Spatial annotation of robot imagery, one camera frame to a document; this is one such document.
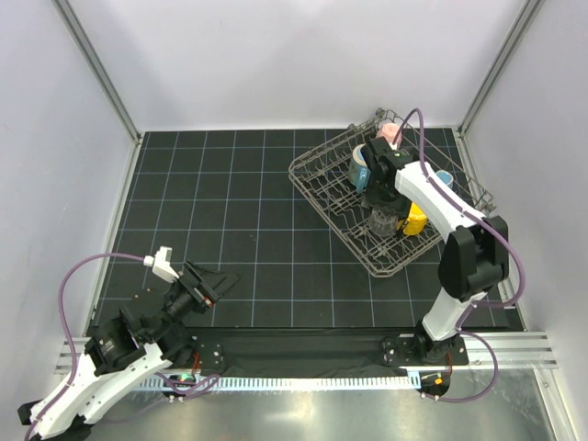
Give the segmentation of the clear drinking glass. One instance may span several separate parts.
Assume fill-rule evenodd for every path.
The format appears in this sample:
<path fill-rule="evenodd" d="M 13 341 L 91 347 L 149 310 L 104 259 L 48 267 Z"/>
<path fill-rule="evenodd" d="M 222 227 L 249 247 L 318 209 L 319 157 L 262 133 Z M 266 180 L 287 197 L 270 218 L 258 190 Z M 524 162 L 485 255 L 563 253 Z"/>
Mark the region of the clear drinking glass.
<path fill-rule="evenodd" d="M 398 215 L 381 207 L 373 207 L 367 219 L 369 229 L 379 237 L 389 237 L 396 233 Z"/>

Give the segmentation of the pink faceted mug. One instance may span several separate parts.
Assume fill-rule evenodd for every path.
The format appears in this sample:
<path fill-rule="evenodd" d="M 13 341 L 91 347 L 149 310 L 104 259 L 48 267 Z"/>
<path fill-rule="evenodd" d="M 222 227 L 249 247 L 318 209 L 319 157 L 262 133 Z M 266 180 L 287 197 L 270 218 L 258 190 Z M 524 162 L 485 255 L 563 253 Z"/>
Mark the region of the pink faceted mug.
<path fill-rule="evenodd" d="M 377 132 L 377 137 L 384 138 L 387 143 L 389 143 L 389 140 L 393 140 L 394 143 L 397 142 L 401 146 L 401 128 L 395 123 L 388 122 L 383 124 Z"/>

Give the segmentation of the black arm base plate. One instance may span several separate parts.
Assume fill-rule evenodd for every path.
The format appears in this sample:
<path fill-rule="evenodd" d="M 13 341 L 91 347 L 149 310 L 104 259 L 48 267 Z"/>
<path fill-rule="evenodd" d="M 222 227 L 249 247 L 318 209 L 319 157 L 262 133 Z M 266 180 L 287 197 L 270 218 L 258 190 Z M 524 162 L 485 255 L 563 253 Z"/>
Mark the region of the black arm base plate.
<path fill-rule="evenodd" d="M 462 338 L 430 350 L 412 328 L 190 327 L 205 373 L 225 377 L 332 379 L 464 368 Z"/>

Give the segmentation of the blue floral mug white inside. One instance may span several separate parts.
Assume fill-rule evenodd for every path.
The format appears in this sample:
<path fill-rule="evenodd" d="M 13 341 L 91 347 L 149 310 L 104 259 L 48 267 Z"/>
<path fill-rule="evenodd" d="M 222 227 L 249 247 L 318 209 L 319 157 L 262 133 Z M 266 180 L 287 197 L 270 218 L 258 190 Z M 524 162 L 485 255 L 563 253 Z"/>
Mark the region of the blue floral mug white inside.
<path fill-rule="evenodd" d="M 446 170 L 438 170 L 435 175 L 449 188 L 454 186 L 454 176 Z"/>

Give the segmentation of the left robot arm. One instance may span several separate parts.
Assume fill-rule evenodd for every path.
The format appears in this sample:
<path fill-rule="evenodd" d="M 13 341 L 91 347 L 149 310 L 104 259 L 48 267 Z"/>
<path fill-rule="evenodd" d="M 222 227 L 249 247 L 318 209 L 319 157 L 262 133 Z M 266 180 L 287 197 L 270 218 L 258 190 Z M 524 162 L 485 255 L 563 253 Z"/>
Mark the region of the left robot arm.
<path fill-rule="evenodd" d="M 168 283 L 163 305 L 152 315 L 125 307 L 100 325 L 82 353 L 72 352 L 72 367 L 45 399 L 22 404 L 20 422 L 27 440 L 84 440 L 104 414 L 143 380 L 167 368 L 184 368 L 197 344 L 184 324 L 191 313 L 204 314 L 239 281 L 235 274 L 212 271 L 190 261 L 171 267 L 171 248 L 138 262 Z"/>

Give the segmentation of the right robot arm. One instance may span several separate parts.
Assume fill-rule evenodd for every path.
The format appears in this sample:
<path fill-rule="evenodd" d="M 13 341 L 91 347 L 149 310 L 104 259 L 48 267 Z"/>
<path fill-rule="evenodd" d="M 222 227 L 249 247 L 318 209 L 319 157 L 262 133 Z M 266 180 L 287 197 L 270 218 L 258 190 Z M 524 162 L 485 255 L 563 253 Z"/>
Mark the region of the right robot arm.
<path fill-rule="evenodd" d="M 444 242 L 437 268 L 440 291 L 414 329 L 413 351 L 425 364 L 443 360 L 471 311 L 488 303 L 488 292 L 509 275 L 508 226 L 499 216 L 487 218 L 459 197 L 423 158 L 413 152 L 361 148 L 370 172 L 369 190 L 393 202 L 413 202 Z"/>

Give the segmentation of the yellow mug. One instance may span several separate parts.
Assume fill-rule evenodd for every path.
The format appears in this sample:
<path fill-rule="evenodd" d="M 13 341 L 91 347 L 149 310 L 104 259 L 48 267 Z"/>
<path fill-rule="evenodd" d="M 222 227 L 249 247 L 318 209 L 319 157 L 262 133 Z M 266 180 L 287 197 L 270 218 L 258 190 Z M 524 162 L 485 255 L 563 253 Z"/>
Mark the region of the yellow mug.
<path fill-rule="evenodd" d="M 418 235 L 422 232 L 427 222 L 427 216 L 413 203 L 410 207 L 408 217 L 398 222 L 397 230 L 407 236 Z"/>

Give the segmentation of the blue mug orange inside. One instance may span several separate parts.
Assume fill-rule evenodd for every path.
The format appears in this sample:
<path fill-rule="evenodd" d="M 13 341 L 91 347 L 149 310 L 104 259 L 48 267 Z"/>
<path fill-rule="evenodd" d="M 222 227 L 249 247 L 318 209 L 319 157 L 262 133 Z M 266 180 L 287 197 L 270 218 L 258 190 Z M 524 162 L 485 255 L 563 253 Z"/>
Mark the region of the blue mug orange inside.
<path fill-rule="evenodd" d="M 363 147 L 364 144 L 359 144 L 354 148 L 347 174 L 349 182 L 358 194 L 366 190 L 370 176 L 370 171 L 362 154 Z"/>

